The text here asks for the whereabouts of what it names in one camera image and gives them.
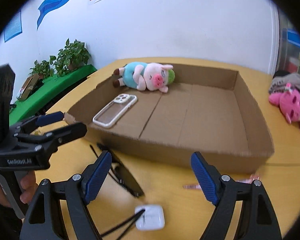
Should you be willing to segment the green table cloth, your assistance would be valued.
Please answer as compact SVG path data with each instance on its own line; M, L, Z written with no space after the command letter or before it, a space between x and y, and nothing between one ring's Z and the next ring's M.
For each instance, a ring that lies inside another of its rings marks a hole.
M76 88L97 69L89 64L58 77L54 75L43 81L43 85L25 101L16 101L16 107L10 112L10 125L33 115L46 113L56 102Z

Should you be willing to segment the pink plush toy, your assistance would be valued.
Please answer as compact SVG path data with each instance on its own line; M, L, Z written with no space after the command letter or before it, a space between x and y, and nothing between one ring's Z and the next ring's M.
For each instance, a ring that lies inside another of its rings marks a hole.
M269 102L279 107L286 121L291 124L300 124L300 92L292 88L291 83L287 83L283 92L271 93Z

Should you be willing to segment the cardboard box tray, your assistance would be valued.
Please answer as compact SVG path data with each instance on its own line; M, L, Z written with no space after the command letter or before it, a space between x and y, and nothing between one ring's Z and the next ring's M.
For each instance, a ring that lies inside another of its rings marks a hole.
M189 167L200 152L224 172L253 173L273 154L273 140L240 73L225 68L177 64L167 93L115 88L99 83L66 113L69 124L87 126L85 138L143 159ZM121 93L136 103L111 128L93 118Z

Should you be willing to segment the potted green plant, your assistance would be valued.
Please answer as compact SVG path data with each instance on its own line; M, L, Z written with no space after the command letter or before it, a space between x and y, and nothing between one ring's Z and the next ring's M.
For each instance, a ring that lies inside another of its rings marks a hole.
M58 51L57 55L50 55L49 63L54 67L58 77L65 76L77 68L88 64L91 55L85 43L74 40L66 40L65 46Z

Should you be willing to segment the black sunglasses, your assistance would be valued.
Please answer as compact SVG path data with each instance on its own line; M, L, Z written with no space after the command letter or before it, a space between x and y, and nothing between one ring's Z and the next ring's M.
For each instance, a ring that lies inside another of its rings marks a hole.
M145 193L141 186L130 173L129 169L126 168L123 162L118 158L118 156L109 147L104 146L101 143L97 143L96 145L101 152L106 151L111 154L112 163L110 171L108 172L110 177L133 197L143 197Z

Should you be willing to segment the clear phone case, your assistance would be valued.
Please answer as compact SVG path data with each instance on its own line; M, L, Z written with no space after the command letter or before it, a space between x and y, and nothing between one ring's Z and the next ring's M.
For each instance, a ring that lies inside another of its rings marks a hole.
M92 122L102 128L109 129L138 101L136 95L119 94L105 105L92 119Z

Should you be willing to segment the pig plush blue shirt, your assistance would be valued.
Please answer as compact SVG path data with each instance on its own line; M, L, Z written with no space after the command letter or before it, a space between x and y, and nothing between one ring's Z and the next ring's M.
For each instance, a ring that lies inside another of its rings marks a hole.
M175 80L175 72L170 64L131 62L113 72L118 76L114 87L127 86L139 91L168 92L168 86Z

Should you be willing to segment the white earbuds case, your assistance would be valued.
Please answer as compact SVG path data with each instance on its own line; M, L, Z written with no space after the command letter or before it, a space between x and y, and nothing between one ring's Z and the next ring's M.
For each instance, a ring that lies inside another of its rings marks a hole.
M139 231L155 231L165 227L164 210L161 205L140 205L135 208L134 212L137 214L141 210L144 210L144 213L135 222Z

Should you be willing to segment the blue wall poster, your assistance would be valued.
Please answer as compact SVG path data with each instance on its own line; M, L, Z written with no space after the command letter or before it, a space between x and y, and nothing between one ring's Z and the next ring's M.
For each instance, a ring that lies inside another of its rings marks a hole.
M4 41L7 42L22 32L21 11L19 10L4 29Z

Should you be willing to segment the grey printed cloth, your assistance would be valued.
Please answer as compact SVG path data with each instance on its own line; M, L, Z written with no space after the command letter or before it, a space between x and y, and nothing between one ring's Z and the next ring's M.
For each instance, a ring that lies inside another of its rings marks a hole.
M290 83L292 89L297 89L300 92L300 73L287 74L283 70L276 72L271 81L268 93L284 91L287 83Z

